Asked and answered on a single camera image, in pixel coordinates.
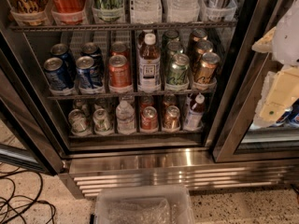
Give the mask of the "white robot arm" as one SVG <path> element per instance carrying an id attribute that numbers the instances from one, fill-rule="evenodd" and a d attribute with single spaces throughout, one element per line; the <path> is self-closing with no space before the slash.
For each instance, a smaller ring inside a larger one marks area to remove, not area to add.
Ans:
<path id="1" fill-rule="evenodd" d="M 280 71 L 267 73 L 255 109 L 253 124 L 265 128 L 274 125 L 299 99 L 299 0 L 252 49 L 271 53 L 272 59 L 282 64 Z"/>

